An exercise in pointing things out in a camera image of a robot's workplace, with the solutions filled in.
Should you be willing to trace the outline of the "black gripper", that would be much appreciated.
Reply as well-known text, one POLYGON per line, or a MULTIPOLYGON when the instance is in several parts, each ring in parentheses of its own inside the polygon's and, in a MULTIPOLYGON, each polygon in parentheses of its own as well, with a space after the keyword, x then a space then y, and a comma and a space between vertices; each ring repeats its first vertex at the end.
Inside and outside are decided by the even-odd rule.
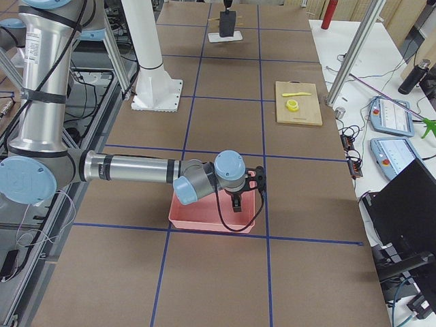
POLYGON ((242 203, 242 194, 243 194, 243 191, 233 192, 233 191, 226 190, 225 192, 231 197, 231 200, 232 200, 232 210, 235 213, 240 213, 242 211, 241 203, 242 203))

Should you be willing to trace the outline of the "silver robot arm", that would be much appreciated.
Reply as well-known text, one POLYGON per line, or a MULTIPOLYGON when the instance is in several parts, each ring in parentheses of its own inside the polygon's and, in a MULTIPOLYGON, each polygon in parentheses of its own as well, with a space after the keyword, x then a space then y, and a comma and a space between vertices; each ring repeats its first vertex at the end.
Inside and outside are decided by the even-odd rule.
POLYGON ((219 190, 237 201, 249 185, 242 157, 224 151, 214 162, 108 155, 68 148, 62 139, 72 43, 104 26, 102 1, 23 1, 24 80, 18 135, 5 139, 1 193, 20 204, 47 200, 69 184, 106 181, 168 183, 182 204, 219 190))

